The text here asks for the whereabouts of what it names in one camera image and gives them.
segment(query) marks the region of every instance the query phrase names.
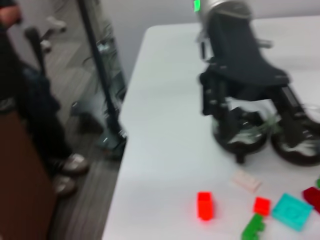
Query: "teal lego brick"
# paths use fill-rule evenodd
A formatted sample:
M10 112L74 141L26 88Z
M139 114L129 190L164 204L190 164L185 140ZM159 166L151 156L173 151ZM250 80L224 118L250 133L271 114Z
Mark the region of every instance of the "teal lego brick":
M301 231L313 208L310 204L285 193L272 210L272 216L296 231Z

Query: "lego brick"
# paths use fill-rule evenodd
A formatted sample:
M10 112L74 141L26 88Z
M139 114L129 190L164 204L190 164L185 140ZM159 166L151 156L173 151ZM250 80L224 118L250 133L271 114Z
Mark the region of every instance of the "lego brick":
M253 212L262 216L268 216L270 214L271 201L266 198L256 197L253 206Z
M302 192L302 196L320 214L320 190L310 187Z
M255 214L242 232L241 240L258 240L259 232L263 232L266 227L263 219L262 215Z
M242 170L235 173L232 181L251 193L254 193L261 185L261 181Z
M272 216L287 226L301 231L313 206L285 193L272 210Z
M197 195L198 217L203 221L214 218L214 202L211 192L198 192Z

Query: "white table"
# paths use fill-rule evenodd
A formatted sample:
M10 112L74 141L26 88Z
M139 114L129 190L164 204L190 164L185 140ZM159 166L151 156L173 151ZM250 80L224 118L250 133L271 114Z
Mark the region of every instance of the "white table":
M320 105L320 16L253 25L257 37L274 41L265 56L289 72L302 102ZM256 195L274 204L283 193L301 199L320 175L320 166L287 163L268 144L243 167L263 182L256 195L230 183L240 167L213 139L211 118L201 115L197 78L206 65L196 44L199 30L198 24L162 25L145 34L120 116L129 141L103 240L238 240ZM197 218L199 191L211 191L216 202L207 224ZM272 217L265 223L261 239L320 239L315 211L302 232Z

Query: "red lego brick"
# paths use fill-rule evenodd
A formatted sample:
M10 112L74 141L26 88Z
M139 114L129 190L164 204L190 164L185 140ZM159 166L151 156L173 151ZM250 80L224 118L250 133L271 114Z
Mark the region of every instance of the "red lego brick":
M266 198L256 197L255 203L253 206L253 211L256 214L260 214L262 216L268 216L270 214L271 201Z
M198 192L197 208L200 219L209 221L214 218L214 202L211 192Z
M320 213L320 190L315 187L310 187L302 192L305 201L314 206L314 209Z

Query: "shoe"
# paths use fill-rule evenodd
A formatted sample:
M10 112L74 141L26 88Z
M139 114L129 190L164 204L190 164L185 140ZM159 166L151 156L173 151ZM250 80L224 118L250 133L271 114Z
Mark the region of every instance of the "shoe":
M40 42L40 45L41 45L41 48L42 50L47 54L47 53L50 53L51 52L51 49L52 49L52 45L51 45L51 42L49 42L48 40L42 40Z
M76 182L68 176L56 175L52 180L53 189L59 198L66 198L77 191Z
M89 170L88 161L80 154L74 153L65 160L61 172L66 175L81 175Z
M51 24L51 26L60 31L60 32L65 32L67 29L67 24L64 21L56 19L54 16L48 16L46 20Z

